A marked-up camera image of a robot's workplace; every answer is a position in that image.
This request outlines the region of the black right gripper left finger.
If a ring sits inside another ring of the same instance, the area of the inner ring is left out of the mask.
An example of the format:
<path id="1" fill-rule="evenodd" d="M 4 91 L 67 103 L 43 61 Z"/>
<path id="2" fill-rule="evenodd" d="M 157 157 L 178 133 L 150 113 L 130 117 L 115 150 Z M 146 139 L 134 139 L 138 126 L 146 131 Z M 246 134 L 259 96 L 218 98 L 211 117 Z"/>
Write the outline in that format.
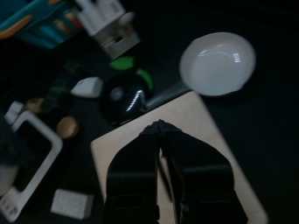
<path id="1" fill-rule="evenodd" d="M 152 124 L 110 163 L 103 224 L 159 224 L 158 156 L 159 132 Z"/>

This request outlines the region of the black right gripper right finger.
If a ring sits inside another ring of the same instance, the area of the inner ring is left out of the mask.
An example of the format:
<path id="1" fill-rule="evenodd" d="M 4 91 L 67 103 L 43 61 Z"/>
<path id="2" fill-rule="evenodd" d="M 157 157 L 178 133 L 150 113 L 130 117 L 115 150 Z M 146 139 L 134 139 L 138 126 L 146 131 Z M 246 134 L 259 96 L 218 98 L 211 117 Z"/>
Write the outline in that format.
<path id="1" fill-rule="evenodd" d="M 249 224 L 227 158 L 169 122 L 159 122 L 178 224 Z"/>

